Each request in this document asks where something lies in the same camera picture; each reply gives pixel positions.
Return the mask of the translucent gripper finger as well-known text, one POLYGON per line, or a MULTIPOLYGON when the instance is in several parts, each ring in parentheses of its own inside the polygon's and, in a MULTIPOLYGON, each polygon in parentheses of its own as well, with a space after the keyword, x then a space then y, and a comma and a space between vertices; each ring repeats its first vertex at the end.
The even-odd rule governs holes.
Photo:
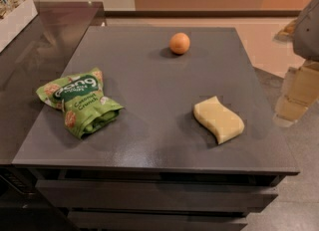
POLYGON ((295 73, 288 99, 302 106, 311 106, 319 98, 319 63, 307 61, 295 73))
POLYGON ((308 108, 289 101, 285 96, 281 96, 275 105, 273 121, 281 127, 291 127, 296 124, 308 108))

